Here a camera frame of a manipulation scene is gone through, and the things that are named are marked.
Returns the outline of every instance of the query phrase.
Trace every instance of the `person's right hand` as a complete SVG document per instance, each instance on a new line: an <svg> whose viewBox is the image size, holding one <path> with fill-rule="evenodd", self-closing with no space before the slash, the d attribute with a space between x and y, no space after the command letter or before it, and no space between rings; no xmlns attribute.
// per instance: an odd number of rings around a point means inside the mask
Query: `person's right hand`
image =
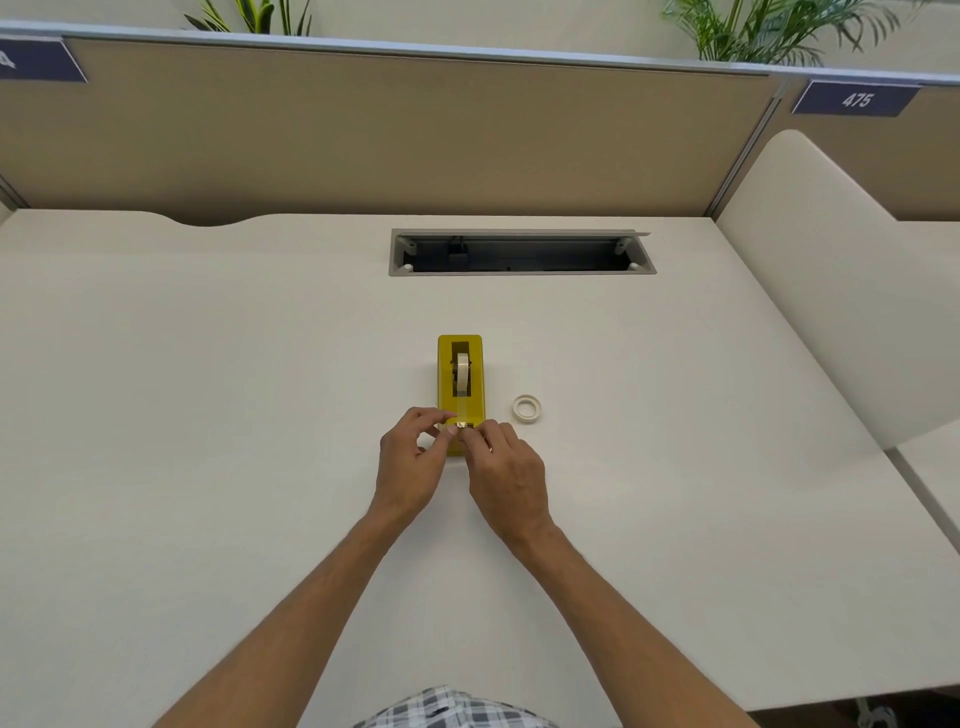
<svg viewBox="0 0 960 728"><path fill-rule="evenodd" d="M514 426L486 420L461 430L470 475L470 495L493 532L514 550L553 527L546 473L534 449Z"/></svg>

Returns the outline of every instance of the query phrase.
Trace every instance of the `palm plant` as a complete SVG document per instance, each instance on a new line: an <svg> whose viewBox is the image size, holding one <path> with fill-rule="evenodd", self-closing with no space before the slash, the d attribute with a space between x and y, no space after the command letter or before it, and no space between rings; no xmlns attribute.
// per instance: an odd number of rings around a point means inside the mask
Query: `palm plant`
<svg viewBox="0 0 960 728"><path fill-rule="evenodd" d="M751 0L743 14L744 0L733 0L726 16L712 0L669 0L663 10L693 38L702 61L823 65L824 52L808 44L821 28L862 52L870 36L878 45L900 27L895 12L872 0Z"/></svg>
<svg viewBox="0 0 960 728"><path fill-rule="evenodd" d="M283 26L285 36L309 36L310 28L313 26L313 16L307 15L307 9L310 7L310 0L306 0L303 6L303 12L300 14L300 22L297 27L293 25L293 15L290 14L290 0L277 0L280 7L280 24ZM240 17L250 33L268 34L274 18L275 6L271 0L260 0L257 7L255 0L236 0L237 8L240 11ZM194 17L185 15L187 20L197 30L211 31L214 33L230 33L230 28L223 16L217 11L212 0L204 0L204 16Z"/></svg>

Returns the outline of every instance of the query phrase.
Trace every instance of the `number plate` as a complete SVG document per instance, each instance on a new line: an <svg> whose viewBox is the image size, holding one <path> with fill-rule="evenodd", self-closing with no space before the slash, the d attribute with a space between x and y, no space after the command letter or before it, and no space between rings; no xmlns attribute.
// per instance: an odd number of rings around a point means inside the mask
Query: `number plate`
<svg viewBox="0 0 960 728"><path fill-rule="evenodd" d="M0 36L0 81L73 81L86 76L62 38Z"/></svg>
<svg viewBox="0 0 960 728"><path fill-rule="evenodd" d="M797 99L791 113L899 116L919 90L918 85L811 81Z"/></svg>

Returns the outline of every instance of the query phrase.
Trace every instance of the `person's right arm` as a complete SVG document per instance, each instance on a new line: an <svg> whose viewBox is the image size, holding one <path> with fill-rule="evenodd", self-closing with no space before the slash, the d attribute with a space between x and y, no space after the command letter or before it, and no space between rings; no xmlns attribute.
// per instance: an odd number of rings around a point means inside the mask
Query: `person's right arm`
<svg viewBox="0 0 960 728"><path fill-rule="evenodd" d="M512 425L487 420L462 438L480 512L553 599L624 728L756 728L553 523L543 461Z"/></svg>

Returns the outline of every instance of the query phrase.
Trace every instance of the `person's left hand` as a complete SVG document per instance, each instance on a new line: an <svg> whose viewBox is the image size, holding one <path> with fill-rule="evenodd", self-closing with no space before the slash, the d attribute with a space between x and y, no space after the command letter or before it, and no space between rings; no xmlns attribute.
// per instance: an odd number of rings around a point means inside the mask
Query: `person's left hand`
<svg viewBox="0 0 960 728"><path fill-rule="evenodd" d="M430 502L440 483L446 449L457 436L456 427L436 425L456 417L436 407L411 407L394 428L380 438L380 469L370 511L399 519L406 527ZM418 447L422 432L436 439L430 449Z"/></svg>

